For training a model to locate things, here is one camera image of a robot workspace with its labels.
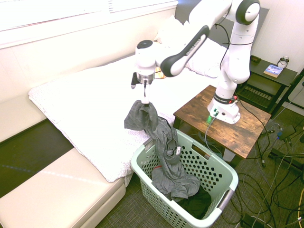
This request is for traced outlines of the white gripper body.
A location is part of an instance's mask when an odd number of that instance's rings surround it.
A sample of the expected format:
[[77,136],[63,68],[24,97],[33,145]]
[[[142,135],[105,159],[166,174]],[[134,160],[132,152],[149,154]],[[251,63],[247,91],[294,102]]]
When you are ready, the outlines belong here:
[[151,88],[151,85],[147,82],[144,82],[143,88],[144,88],[144,93],[143,93],[142,102],[143,103],[149,103],[150,102],[150,88]]

